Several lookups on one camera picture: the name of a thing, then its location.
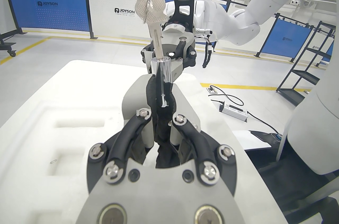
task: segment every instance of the blue partition panel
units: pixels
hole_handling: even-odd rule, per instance
[[[277,20],[262,52],[295,58],[310,31],[309,28],[284,20]]]
[[[334,42],[332,42],[331,46],[328,48],[328,50],[326,51],[327,54],[329,54],[330,56],[332,56],[332,51],[333,51],[333,45],[334,45]],[[326,61],[326,62],[329,62],[329,59],[324,57],[322,60]]]
[[[12,0],[19,27],[89,31],[86,0]]]

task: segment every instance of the black cable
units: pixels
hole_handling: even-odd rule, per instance
[[[243,102],[241,99],[239,99],[239,98],[236,97],[236,96],[226,94],[221,88],[216,87],[215,85],[210,85],[209,87],[214,87],[214,88],[216,88],[216,89],[219,89],[219,90],[223,93],[223,94],[210,94],[209,96],[226,96],[226,97],[228,98],[228,100],[230,100],[232,103],[234,103],[234,104],[236,104],[236,105],[239,105],[239,106],[243,106],[243,105],[244,105],[244,102]],[[229,98],[229,96],[238,99],[239,101],[241,101],[242,104],[240,105],[240,104],[237,104],[236,102],[232,101],[232,100]],[[219,102],[219,103],[225,104],[225,102],[218,101],[218,100],[211,100],[211,101]],[[260,118],[257,118],[256,116],[254,116],[253,114],[251,114],[249,111],[247,111],[247,113],[248,113],[249,115],[252,115],[255,119],[258,119],[260,122],[262,122],[262,123],[266,124],[267,126],[271,127],[277,134],[279,134],[279,132],[278,132],[277,130],[275,130],[271,125],[269,125],[269,124],[266,123],[265,121],[261,120]]]
[[[225,93],[222,89],[220,89],[219,87],[216,87],[215,85],[210,85],[209,87],[214,87],[214,88],[219,89],[219,90],[222,92],[222,94],[210,94],[210,95],[208,95],[208,96],[221,96],[221,95],[222,95],[222,96],[226,96],[228,100],[230,100],[232,103],[234,103],[234,104],[236,104],[236,105],[238,105],[238,106],[243,106],[243,105],[244,105],[244,102],[243,102],[241,99],[239,99],[238,97],[236,97],[236,96],[234,96],[234,95],[226,94],[226,93]],[[234,98],[238,99],[238,100],[241,102],[241,104],[238,104],[238,103],[232,101],[232,100],[230,99],[230,97],[234,97]]]
[[[249,111],[247,111],[248,114],[252,115],[255,119],[258,119],[259,121],[261,121],[262,123],[266,124],[267,126],[270,126],[277,134],[279,134],[279,132],[277,130],[275,130],[271,125],[269,125],[268,123],[266,123],[265,121],[261,120],[260,118],[257,118],[256,116],[254,116],[253,114],[251,114]]]
[[[225,104],[225,102],[218,101],[218,100],[211,100],[211,101],[213,101],[213,102],[219,102],[219,103]]]

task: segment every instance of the joyson logo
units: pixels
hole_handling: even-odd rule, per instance
[[[114,11],[117,15],[123,15],[123,16],[134,16],[135,15],[134,10],[115,8]]]
[[[42,7],[42,6],[57,6],[58,3],[57,2],[41,2],[38,1],[38,6]]]

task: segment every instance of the metal tube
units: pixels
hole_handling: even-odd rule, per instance
[[[152,58],[151,68],[152,73],[154,75],[160,74],[161,98],[162,98],[161,107],[162,108],[168,107],[168,103],[165,100],[164,83],[172,82],[171,59],[168,56],[165,56],[163,59]]]

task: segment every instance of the white wall panel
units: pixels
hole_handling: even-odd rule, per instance
[[[116,13],[115,8],[135,10],[136,0],[90,0],[95,36],[149,38],[147,24],[134,13]]]
[[[16,27],[8,0],[0,0],[0,33],[5,34],[15,29]]]

